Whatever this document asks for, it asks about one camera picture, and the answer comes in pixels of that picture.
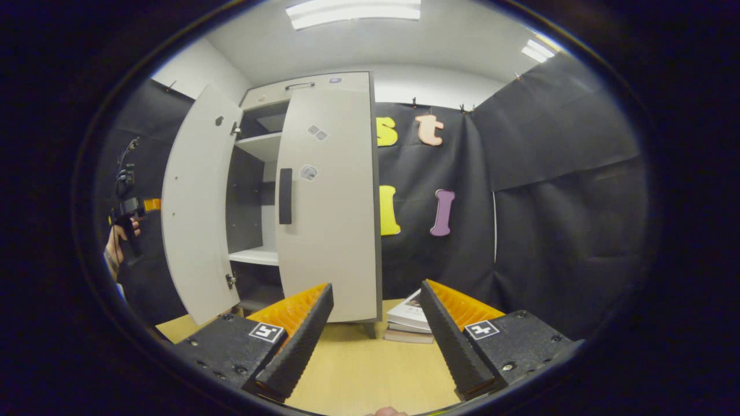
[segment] person's hand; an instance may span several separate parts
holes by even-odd
[[[377,412],[375,412],[375,415],[370,416],[408,416],[406,412],[399,412],[396,409],[393,409],[392,407],[383,407],[381,409],[378,409]]]
[[[134,226],[134,234],[141,234],[141,230],[138,228],[138,222],[133,218],[131,218],[131,222]],[[110,234],[108,235],[108,243],[105,245],[105,250],[108,251],[117,265],[121,264],[121,262],[124,260],[124,251],[121,249],[121,241],[119,240],[119,238],[123,239],[124,241],[128,241],[124,228],[120,225],[115,225],[110,229]]]

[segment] white cabinet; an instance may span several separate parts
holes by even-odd
[[[277,292],[285,296],[331,282],[331,322],[380,319],[373,104],[367,72],[255,88],[241,108],[214,87],[204,90],[175,139],[162,195],[169,270],[196,323],[240,301],[260,305],[263,294],[276,292],[229,284],[230,261],[279,269]],[[265,115],[284,117],[282,131],[239,134]],[[244,164],[251,170],[239,170]],[[255,176],[253,168],[261,176],[256,187],[234,195],[232,179]],[[235,214],[245,198],[252,204],[248,221]],[[233,249],[235,236],[246,237],[244,249]]]

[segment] black curtain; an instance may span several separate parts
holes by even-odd
[[[134,164],[135,185],[123,198],[138,196],[160,198],[162,179],[169,151],[193,100],[162,85],[146,80],[128,98],[105,135],[99,165],[95,174],[95,223],[102,250],[110,228],[107,216],[118,199],[114,184],[117,159],[131,142],[138,138],[138,148],[129,152],[125,163]],[[151,325],[185,315],[169,275],[162,241],[160,212],[153,212],[140,222],[138,237],[143,255],[131,267],[122,265],[118,282],[124,287],[128,304]]]
[[[558,54],[476,108],[497,213],[491,303],[584,338],[637,282],[648,186],[641,133]]]
[[[418,137],[419,115],[433,114],[444,127],[439,146]],[[404,298],[426,279],[472,295],[494,298],[494,208],[485,153],[469,114],[442,107],[378,103],[376,117],[395,121],[398,141],[378,148],[380,184],[396,188],[394,211],[400,234],[384,235],[383,298]],[[435,192],[455,193],[450,233],[431,235]]]

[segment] cabinet drawer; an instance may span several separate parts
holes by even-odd
[[[261,107],[287,102],[293,92],[298,90],[345,90],[367,93],[369,89],[370,73],[367,72],[305,76],[250,90],[244,97],[241,108],[242,110],[257,110]]]

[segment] open cabinet door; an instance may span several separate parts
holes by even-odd
[[[297,90],[277,157],[277,254],[285,296],[329,282],[329,322],[378,317],[380,226],[370,92]]]
[[[190,108],[169,153],[162,235],[180,299],[198,325],[239,303],[226,244],[226,180],[241,109],[209,85]]]

